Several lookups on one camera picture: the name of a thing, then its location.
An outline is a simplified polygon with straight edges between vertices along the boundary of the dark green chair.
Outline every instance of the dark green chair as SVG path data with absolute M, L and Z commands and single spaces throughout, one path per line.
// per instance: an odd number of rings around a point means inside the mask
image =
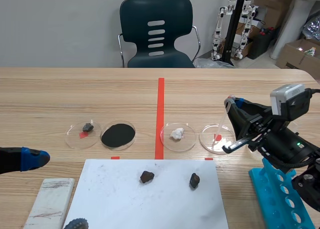
M 125 67 L 121 36 L 136 44 L 128 68 L 194 68 L 201 44 L 193 23 L 190 0 L 125 0 L 120 7 L 122 33 L 118 35 L 122 67 Z M 175 40 L 195 29 L 198 51 L 191 61 L 175 49 Z

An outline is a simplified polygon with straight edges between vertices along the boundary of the blue stand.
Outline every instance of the blue stand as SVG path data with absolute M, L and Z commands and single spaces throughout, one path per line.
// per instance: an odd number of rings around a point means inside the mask
M 264 168 L 249 171 L 268 229 L 315 229 L 310 216 L 291 179 L 293 170 L 287 174 L 275 169 L 265 158 Z

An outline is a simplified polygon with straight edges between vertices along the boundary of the white paper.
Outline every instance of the white paper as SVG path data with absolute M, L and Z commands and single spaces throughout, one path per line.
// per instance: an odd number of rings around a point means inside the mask
M 154 179 L 142 184 L 143 171 Z M 212 160 L 88 159 L 65 225 L 77 218 L 89 229 L 228 229 Z

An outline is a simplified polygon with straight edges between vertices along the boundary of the robot frame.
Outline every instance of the robot frame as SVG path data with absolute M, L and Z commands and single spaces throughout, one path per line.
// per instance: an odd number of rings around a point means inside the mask
M 251 31 L 252 20 L 256 15 L 256 7 L 252 5 L 252 0 L 244 0 L 241 15 L 247 16 L 244 24 L 244 29 L 241 33 L 240 46 L 235 51 L 235 56 L 239 59 L 243 58 L 242 51 L 248 42 L 248 37 Z M 213 32 L 213 42 L 212 42 L 212 52 L 211 59 L 213 61 L 219 60 L 221 57 L 219 55 L 219 46 L 222 43 L 221 31 L 222 24 L 225 15 L 232 15 L 235 9 L 237 0 L 228 0 L 228 6 L 221 6 L 219 8 L 218 18 L 216 22 L 215 31 Z

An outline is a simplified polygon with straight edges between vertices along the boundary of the red tape line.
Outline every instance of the red tape line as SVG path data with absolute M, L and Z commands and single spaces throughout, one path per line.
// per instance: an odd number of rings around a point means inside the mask
M 155 152 L 154 159 L 164 159 L 164 145 L 160 133 L 165 123 L 165 79 L 158 80 L 158 102 L 156 107 L 156 128 L 155 128 Z

